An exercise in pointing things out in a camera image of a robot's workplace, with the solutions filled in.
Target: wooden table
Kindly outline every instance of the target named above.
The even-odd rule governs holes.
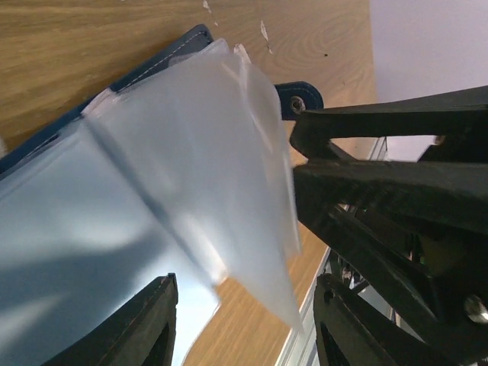
[[[212,14],[201,0],[2,0],[0,136],[8,148],[198,23],[230,45],[243,43],[274,83],[311,82],[328,107],[375,102],[367,0],[208,3]],[[366,156],[371,146],[340,144],[356,156]],[[300,231],[303,254],[289,269],[301,303],[326,247]],[[289,329],[235,281],[217,290],[222,306],[185,364],[273,365]]]

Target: white stitching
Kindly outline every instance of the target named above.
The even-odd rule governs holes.
[[[167,55],[167,57],[165,57],[164,59],[161,59],[160,61],[158,61],[157,63],[155,63],[154,65],[152,65],[151,67],[149,67],[145,72],[143,72],[142,74],[140,74],[139,76],[137,76],[132,82],[130,82],[129,84],[127,84],[126,86],[124,86],[120,91],[118,91],[117,93],[121,93],[123,92],[125,89],[129,88],[131,85],[134,85],[135,82],[138,82],[142,77],[144,77],[145,74],[147,74],[149,71],[151,71],[152,69],[154,69],[155,67],[157,67],[158,65],[160,65],[161,63],[165,62],[169,57],[173,56],[175,53],[177,53],[181,48],[185,47],[187,44],[189,44],[191,42],[191,40],[193,40],[195,37],[198,37],[200,36],[201,34],[204,34],[205,32],[204,31],[201,31],[201,32],[198,32],[197,34],[194,34],[193,36],[191,36],[191,38],[189,40],[187,40],[186,42],[184,42],[183,44],[180,45],[180,47],[178,47],[176,50],[174,50],[173,52],[171,52],[169,55]]]
[[[285,88],[285,89],[278,89],[278,90],[281,90],[282,92],[288,92],[290,90],[303,90],[304,92],[307,92],[308,94],[310,94],[313,98],[313,101],[315,102],[315,104],[318,106],[319,104],[319,100],[317,99],[317,97],[314,95],[314,93],[312,93],[310,90],[308,89],[305,89],[305,88]]]

